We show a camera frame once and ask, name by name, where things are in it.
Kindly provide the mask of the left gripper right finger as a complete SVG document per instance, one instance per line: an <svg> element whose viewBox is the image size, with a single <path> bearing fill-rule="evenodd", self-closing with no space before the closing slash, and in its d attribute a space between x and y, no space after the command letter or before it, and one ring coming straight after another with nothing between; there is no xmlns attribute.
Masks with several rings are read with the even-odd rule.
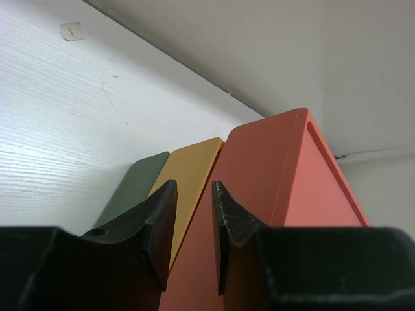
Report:
<svg viewBox="0 0 415 311"><path fill-rule="evenodd" d="M391 227L272 227L212 184L225 310L413 310L414 241Z"/></svg>

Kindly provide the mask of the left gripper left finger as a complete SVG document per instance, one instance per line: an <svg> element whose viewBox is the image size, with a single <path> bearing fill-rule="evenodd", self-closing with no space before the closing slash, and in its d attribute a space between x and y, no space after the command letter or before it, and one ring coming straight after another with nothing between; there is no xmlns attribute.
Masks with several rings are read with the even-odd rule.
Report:
<svg viewBox="0 0 415 311"><path fill-rule="evenodd" d="M1 228L2 310L157 310L167 287L177 184L82 236Z"/></svg>

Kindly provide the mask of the red drawer box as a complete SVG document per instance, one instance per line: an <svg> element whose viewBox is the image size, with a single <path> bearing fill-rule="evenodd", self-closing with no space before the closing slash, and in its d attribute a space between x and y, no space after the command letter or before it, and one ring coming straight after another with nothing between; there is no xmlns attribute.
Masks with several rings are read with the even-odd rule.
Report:
<svg viewBox="0 0 415 311"><path fill-rule="evenodd" d="M212 183L272 226L367 226L324 136L307 108L234 128L180 246L161 310L222 310L214 254Z"/></svg>

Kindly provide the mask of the yellow drawer box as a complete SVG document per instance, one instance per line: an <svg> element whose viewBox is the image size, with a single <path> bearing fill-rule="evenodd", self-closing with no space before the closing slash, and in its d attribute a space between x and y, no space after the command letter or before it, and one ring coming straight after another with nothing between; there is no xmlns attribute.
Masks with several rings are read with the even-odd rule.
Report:
<svg viewBox="0 0 415 311"><path fill-rule="evenodd" d="M195 209L224 144L214 137L173 151L167 158L149 194L166 181L177 183L177 207L169 266L172 267L191 223Z"/></svg>

